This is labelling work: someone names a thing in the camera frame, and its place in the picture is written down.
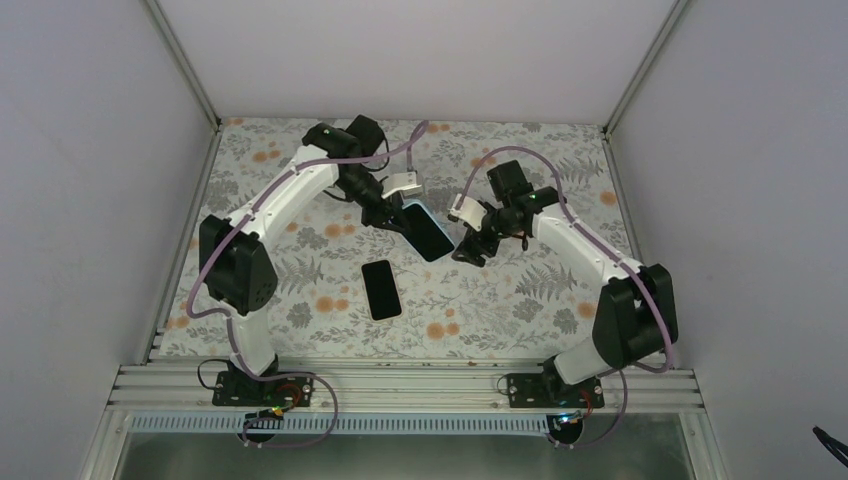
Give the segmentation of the light blue cased phone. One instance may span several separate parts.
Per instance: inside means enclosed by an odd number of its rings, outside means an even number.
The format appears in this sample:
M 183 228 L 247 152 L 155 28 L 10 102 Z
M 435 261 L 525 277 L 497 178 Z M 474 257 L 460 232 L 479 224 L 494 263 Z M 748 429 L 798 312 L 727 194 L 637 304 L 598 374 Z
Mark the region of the light blue cased phone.
M 402 212 L 408 223 L 402 236 L 424 261 L 434 262 L 453 253 L 453 240 L 423 203 L 410 201 Z

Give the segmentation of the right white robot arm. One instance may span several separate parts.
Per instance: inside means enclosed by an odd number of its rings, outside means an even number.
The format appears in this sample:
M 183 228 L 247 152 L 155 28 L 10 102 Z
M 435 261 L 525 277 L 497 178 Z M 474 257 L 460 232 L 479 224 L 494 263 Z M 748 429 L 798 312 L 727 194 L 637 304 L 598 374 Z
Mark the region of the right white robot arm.
M 565 407 L 586 381 L 643 358 L 672 354 L 679 337 L 673 283 L 660 264 L 645 266 L 597 235 L 567 204 L 561 187 L 535 188 L 518 161 L 491 169 L 488 181 L 497 206 L 456 195 L 451 220 L 466 233 L 452 257 L 482 267 L 501 241 L 522 234 L 537 240 L 600 288 L 588 339 L 545 360 L 538 378 L 544 400 Z

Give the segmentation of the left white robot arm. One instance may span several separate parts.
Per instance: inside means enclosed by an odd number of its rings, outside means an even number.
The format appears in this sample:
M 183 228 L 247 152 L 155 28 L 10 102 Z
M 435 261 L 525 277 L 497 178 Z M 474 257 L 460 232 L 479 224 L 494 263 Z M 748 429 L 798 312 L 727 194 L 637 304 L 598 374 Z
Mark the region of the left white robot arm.
M 411 165 L 384 180 L 374 176 L 367 163 L 394 154 L 378 151 L 385 139 L 378 123 L 363 115 L 344 129 L 319 123 L 306 132 L 290 162 L 253 199 L 225 218 L 209 215 L 201 222 L 200 272 L 189 298 L 194 300 L 205 286 L 216 305 L 202 312 L 187 306 L 186 311 L 193 319 L 213 314 L 225 319 L 231 354 L 222 384 L 213 389 L 216 404 L 268 405 L 281 395 L 281 384 L 296 376 L 278 372 L 278 356 L 270 340 L 268 304 L 278 276 L 268 246 L 309 202 L 337 186 L 360 207 L 364 225 L 409 231 L 403 198 L 422 192 L 423 182 Z

